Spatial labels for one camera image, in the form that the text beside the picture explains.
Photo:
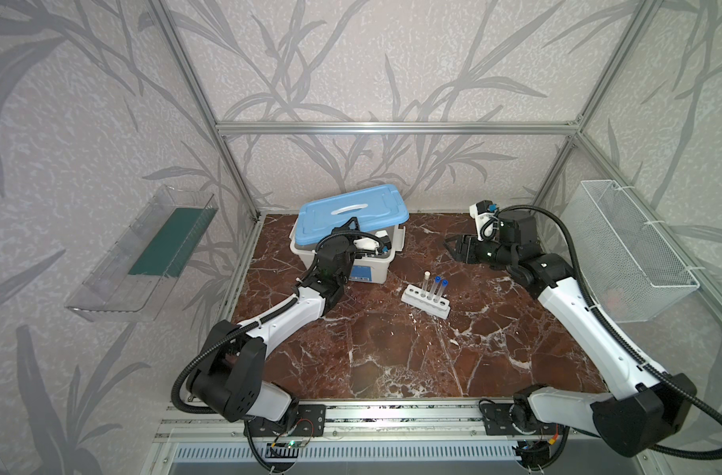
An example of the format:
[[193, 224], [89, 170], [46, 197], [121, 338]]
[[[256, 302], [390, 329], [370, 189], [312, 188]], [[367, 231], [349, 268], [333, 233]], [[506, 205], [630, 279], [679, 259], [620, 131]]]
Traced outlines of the blue-capped test tube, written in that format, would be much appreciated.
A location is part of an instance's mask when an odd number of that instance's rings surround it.
[[440, 277], [440, 276], [434, 277], [433, 282], [432, 282], [432, 285], [430, 286], [430, 289], [429, 289], [429, 292], [428, 292], [428, 299], [429, 299], [429, 300], [433, 300], [433, 299], [434, 299], [435, 293], [436, 293], [437, 289], [438, 289], [439, 286], [440, 286], [440, 282], [441, 282], [441, 277]]
[[442, 279], [442, 281], [440, 281], [440, 286], [438, 287], [437, 293], [435, 295], [435, 299], [434, 299], [435, 302], [439, 303], [442, 300], [443, 294], [444, 294], [447, 286], [448, 286], [448, 280], [445, 278]]

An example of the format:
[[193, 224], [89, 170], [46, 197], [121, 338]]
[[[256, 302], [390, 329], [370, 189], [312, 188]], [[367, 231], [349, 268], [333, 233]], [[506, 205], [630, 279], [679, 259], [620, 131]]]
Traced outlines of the white plastic storage bin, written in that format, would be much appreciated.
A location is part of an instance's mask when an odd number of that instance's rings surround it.
[[[290, 249], [294, 255], [301, 259], [305, 268], [309, 268], [314, 260], [315, 245], [296, 245], [295, 235], [297, 226], [293, 225], [291, 229]], [[385, 229], [392, 241], [393, 249], [386, 255], [382, 256], [365, 256], [354, 261], [353, 269], [349, 280], [351, 282], [364, 282], [383, 284], [388, 275], [388, 269], [397, 253], [401, 253], [404, 249], [406, 239], [406, 228], [401, 225], [396, 227], [388, 227]]]

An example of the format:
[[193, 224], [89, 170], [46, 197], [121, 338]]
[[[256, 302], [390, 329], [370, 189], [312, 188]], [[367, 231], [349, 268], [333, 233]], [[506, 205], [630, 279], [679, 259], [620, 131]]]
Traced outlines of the cork-stoppered glass test tube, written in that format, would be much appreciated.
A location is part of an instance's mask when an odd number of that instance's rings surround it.
[[420, 286], [420, 289], [422, 289], [422, 295], [424, 296], [428, 294], [430, 275], [430, 271], [424, 271], [424, 279], [422, 279], [422, 286]]

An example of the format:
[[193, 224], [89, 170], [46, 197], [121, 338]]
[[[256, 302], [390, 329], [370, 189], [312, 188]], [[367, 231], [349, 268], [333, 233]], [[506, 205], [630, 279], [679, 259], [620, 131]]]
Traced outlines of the blue plastic bin lid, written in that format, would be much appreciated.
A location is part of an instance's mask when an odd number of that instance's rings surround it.
[[357, 219], [361, 231], [371, 233], [402, 225], [409, 217], [396, 186], [385, 184], [357, 190], [305, 204], [295, 225], [295, 244], [315, 245], [351, 218]]

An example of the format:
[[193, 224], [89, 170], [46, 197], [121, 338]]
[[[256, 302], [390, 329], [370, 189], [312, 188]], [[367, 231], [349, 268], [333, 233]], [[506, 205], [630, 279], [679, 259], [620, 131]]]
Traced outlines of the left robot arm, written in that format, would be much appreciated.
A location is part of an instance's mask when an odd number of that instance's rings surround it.
[[332, 229], [315, 245], [313, 261], [289, 298], [254, 318], [212, 327], [199, 354], [172, 384], [171, 404], [186, 414], [217, 414], [230, 423], [262, 419], [291, 431], [298, 423], [299, 399], [263, 380], [266, 359], [337, 305], [357, 259], [391, 249], [388, 233], [362, 231], [355, 217]]

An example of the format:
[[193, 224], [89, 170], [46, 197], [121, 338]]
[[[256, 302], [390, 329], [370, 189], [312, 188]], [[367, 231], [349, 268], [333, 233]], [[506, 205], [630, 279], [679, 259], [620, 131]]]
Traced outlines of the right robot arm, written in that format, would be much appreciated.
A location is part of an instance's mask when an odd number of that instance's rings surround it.
[[608, 390], [588, 394], [530, 386], [515, 395], [525, 419], [585, 431], [614, 452], [644, 450], [689, 460], [721, 460], [722, 447], [692, 451], [662, 445], [697, 408], [722, 427], [722, 414], [697, 397], [685, 374], [671, 374], [636, 346], [606, 314], [586, 283], [572, 234], [552, 212], [530, 205], [500, 208], [483, 200], [469, 209], [473, 235], [444, 247], [467, 264], [504, 270], [548, 310], [588, 354]]

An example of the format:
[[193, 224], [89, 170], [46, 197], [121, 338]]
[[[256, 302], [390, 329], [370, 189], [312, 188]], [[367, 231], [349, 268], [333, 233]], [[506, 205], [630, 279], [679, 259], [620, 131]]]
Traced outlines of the white test tube rack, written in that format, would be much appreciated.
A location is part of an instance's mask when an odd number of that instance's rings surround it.
[[407, 286], [401, 297], [401, 301], [441, 320], [446, 320], [451, 310], [448, 299], [435, 295], [429, 298], [428, 293], [424, 291], [424, 289], [420, 289], [414, 285]]

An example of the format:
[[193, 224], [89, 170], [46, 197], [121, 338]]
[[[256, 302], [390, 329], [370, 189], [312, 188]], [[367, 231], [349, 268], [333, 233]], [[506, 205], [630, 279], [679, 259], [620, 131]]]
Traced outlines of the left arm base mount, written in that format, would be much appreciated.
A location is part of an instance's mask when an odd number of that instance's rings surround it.
[[299, 403], [297, 406], [291, 406], [286, 415], [276, 422], [257, 417], [246, 423], [254, 437], [277, 437], [277, 435], [321, 437], [326, 421], [326, 405]]

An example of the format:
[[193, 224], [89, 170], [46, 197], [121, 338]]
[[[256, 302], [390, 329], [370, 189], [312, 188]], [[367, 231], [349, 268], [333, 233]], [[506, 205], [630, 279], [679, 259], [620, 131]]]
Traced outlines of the aluminium front rail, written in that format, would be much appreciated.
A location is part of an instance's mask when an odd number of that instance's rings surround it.
[[[509, 422], [486, 423], [477, 399], [309, 400], [323, 405], [323, 416], [300, 423], [294, 433], [318, 441], [481, 441], [482, 439], [549, 439], [547, 426], [526, 435]], [[228, 443], [245, 440], [244, 423], [216, 415], [193, 416], [169, 407], [152, 437], [154, 443]]]

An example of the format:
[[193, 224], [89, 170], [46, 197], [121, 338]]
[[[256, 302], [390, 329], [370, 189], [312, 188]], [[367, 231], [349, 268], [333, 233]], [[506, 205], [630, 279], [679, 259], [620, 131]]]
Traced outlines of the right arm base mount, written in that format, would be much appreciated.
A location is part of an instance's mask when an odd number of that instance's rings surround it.
[[513, 403], [496, 403], [491, 399], [483, 398], [478, 402], [478, 410], [482, 417], [486, 435], [504, 435], [505, 437], [519, 437], [520, 435], [536, 435], [536, 427], [520, 427], [515, 423]]

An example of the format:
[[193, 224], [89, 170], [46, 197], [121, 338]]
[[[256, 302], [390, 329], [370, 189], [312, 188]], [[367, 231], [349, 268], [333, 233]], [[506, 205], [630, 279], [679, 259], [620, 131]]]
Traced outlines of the clear acrylic wall shelf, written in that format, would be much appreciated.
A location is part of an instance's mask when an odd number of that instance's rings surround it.
[[218, 210], [212, 192], [160, 186], [65, 308], [92, 323], [155, 320]]

